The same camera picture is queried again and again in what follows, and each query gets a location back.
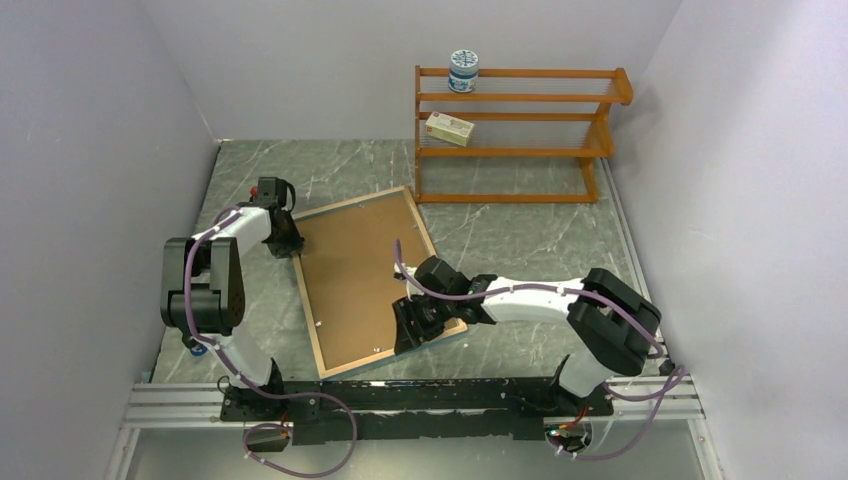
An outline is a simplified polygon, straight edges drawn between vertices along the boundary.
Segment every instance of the white wall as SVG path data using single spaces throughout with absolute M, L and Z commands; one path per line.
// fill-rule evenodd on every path
M 218 138 L 412 138 L 414 69 L 648 65 L 680 0 L 143 0 Z
M 728 477 L 848 478 L 848 4 L 683 2 L 615 131 Z
M 97 479 L 217 147 L 137 2 L 0 12 L 0 478 Z

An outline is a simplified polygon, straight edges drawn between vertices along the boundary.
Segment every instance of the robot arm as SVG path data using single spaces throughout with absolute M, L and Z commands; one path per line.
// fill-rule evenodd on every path
M 571 399 L 575 403 L 614 374 L 639 375 L 651 348 L 637 327 L 587 296 L 600 295 L 612 301 L 650 336 L 660 323 L 656 307 L 600 268 L 593 268 L 583 279 L 563 282 L 519 282 L 491 274 L 469 280 L 437 257 L 430 257 L 418 268 L 403 268 L 405 272 L 395 266 L 395 277 L 407 281 L 407 297 L 393 305 L 398 323 L 396 352 L 438 337 L 444 331 L 444 322 L 451 318 L 490 325 L 511 321 L 566 323 L 587 347 L 566 357 L 558 371 L 559 385 L 576 397 Z
M 241 375 L 256 385 L 275 383 L 279 376 L 270 356 L 259 348 L 246 327 L 239 328 L 245 311 L 240 258 L 259 243 L 284 257 L 303 247 L 291 209 L 294 187 L 285 180 L 260 177 L 250 200 L 225 212 L 220 222 L 191 238 L 172 238 L 165 243 L 160 312 L 165 325 L 180 329 L 186 347 L 197 351 L 212 343 L 192 337 L 186 319 L 184 278 L 187 256 L 200 239 L 191 276 L 207 274 L 208 281 L 192 282 L 192 313 L 197 331 L 214 342 Z M 233 385 L 245 388 L 236 378 Z

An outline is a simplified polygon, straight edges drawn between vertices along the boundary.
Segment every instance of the brown board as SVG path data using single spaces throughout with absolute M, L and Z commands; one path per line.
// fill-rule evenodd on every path
M 393 245 L 418 265 L 436 250 L 407 187 L 294 216 L 306 239 L 294 258 L 318 375 L 328 378 L 394 356 L 392 302 L 406 295 L 393 276 Z M 450 320 L 434 341 L 467 330 Z

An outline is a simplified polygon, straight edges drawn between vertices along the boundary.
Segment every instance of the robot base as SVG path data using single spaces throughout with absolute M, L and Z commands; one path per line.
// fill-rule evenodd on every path
M 274 394 L 285 393 L 283 375 L 273 360 L 270 378 L 268 384 L 261 387 L 262 390 Z M 230 385 L 224 392 L 220 418 L 222 422 L 276 422 L 280 421 L 287 408 L 286 400 L 271 400 L 249 388 Z
M 546 418 L 575 417 L 584 406 L 589 407 L 589 417 L 613 414 L 603 388 L 580 399 L 562 390 L 557 378 L 288 381 L 285 392 L 323 392 L 342 399 L 356 412 L 360 440 L 488 435 L 539 440 L 544 438 Z M 350 439 L 347 414 L 333 402 L 284 403 L 256 397 L 250 404 L 242 397 L 236 405 L 228 396 L 231 403 L 222 408 L 221 420 L 280 421 L 287 413 L 286 421 L 293 424 L 293 445 Z

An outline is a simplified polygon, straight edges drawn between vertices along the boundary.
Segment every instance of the gray marble surface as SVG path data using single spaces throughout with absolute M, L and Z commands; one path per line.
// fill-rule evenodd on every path
M 412 182 L 411 141 L 233 141 L 218 156 L 197 230 L 223 207 L 244 201 L 260 176 L 297 188 L 295 212 Z M 468 276 L 493 272 L 516 280 L 565 280 L 604 267 L 635 285 L 610 189 L 596 168 L 596 204 L 424 204 L 436 250 Z M 584 191 L 571 159 L 425 159 L 427 192 L 553 193 Z M 245 323 L 288 379 L 317 379 L 306 317 L 290 259 L 254 248 L 242 259 Z M 566 326 L 513 323 L 471 326 L 466 334 L 409 352 L 343 378 L 468 378 L 550 375 L 582 348 Z M 652 362 L 645 373 L 655 373 Z M 166 331 L 154 382 L 211 382 L 224 375 L 212 358 L 191 356 L 177 330 Z

